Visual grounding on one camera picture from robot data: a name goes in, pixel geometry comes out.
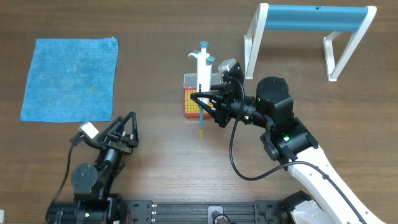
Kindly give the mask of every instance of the blue cloth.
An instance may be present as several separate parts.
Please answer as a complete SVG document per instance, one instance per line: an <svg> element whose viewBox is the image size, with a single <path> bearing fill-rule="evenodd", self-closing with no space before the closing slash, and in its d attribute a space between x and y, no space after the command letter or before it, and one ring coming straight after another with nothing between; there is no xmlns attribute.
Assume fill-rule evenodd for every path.
<svg viewBox="0 0 398 224"><path fill-rule="evenodd" d="M119 44L106 39L37 39L21 121L109 121Z"/></svg>

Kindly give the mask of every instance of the black cable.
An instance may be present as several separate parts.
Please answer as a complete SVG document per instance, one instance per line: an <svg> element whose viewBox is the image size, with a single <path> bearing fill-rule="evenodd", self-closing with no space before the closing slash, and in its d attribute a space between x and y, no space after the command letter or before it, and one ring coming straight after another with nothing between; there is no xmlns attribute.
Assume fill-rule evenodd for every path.
<svg viewBox="0 0 398 224"><path fill-rule="evenodd" d="M47 223L50 222L50 219L49 219L50 208L51 208L51 206L57 201L58 197L59 197L60 194L61 194L62 188L63 188L63 186L65 185L65 182L67 181L67 177L68 177L68 174L69 174L70 157L71 157L71 155L72 155L73 147L74 147L74 145L72 144L72 145L70 146L70 149L69 149L69 153L68 153L68 162L67 162L67 171L66 171L66 173L65 173L65 176L63 177L61 186L60 186L60 188L58 189L58 192L54 195L54 198L52 199L52 201L51 201L51 203L50 203L50 205L49 205L49 207L48 207L48 209L47 209L47 213L45 214L45 219L46 219Z"/></svg>
<svg viewBox="0 0 398 224"><path fill-rule="evenodd" d="M353 212L355 213L355 215L359 218L359 221L362 222L363 224L366 224L365 220L363 219L363 217L361 216L361 214L359 214L359 212L357 211L357 209L354 207L354 205L350 202L350 200L348 200L347 196L343 193L343 191L341 191L341 189L330 179L329 175L327 175L326 173L324 173L321 169L319 169L317 166L309 163L309 162L304 162L304 161L294 161L294 162L288 162L286 164L282 164L279 165L257 177L245 177L244 175L242 175L238 169L235 166L234 163L234 159L233 159L233 155L232 155L232 146L233 146L233 142L234 142L234 137L235 137L235 131L236 131L236 127L238 125L239 119L241 117L241 113L243 110L243 102L244 102L244 88L242 83L235 77L232 77L232 80L234 80L236 83L239 84L240 88L241 88L241 92L242 92L242 103L241 106L239 108L239 113L235 119L235 123L234 123L234 127L232 129L232 134L231 134L231 140L229 142L229 159L231 161L231 165L232 168L234 169L235 173L242 179L244 180L248 180L248 181L254 181L254 180L259 180L262 179L272 173L274 173L275 171L278 171L282 168L291 166L291 165L298 165L298 164L302 164L302 165L306 165L306 166L310 166L313 169L315 169L316 171L318 171L326 180L329 181L329 183L336 189L336 191L341 195L341 197L346 201L346 203L348 204L348 206L353 210Z"/></svg>

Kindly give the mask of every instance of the wooden table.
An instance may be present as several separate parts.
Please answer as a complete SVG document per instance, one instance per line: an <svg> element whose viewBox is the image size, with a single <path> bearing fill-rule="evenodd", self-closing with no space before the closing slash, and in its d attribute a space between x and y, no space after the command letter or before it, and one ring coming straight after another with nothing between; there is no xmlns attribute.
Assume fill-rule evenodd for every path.
<svg viewBox="0 0 398 224"><path fill-rule="evenodd" d="M22 123L24 90L36 38L119 39L113 116L135 111L139 147L113 192L126 199L156 202L253 202L280 200L303 190L289 173L256 182L232 170L228 144L232 124L197 121L183 113L183 74L196 63L187 58L210 43L218 66L236 58L243 64L243 35L260 1L20 1L0 2L0 208L6 222L43 222L65 172L68 140L78 123ZM284 1L295 4L295 1ZM397 1L309 1L301 4L367 6L377 14L335 83L327 82L323 32L268 31L254 80L284 77L294 112L324 148L334 168L381 220L397 223L398 204L398 7ZM334 42L341 55L348 35ZM95 123L99 128L106 123ZM264 130L240 124L234 142L236 165L258 175L276 165L259 140ZM71 169L93 162L98 151L75 148ZM67 180L60 200L71 200Z"/></svg>

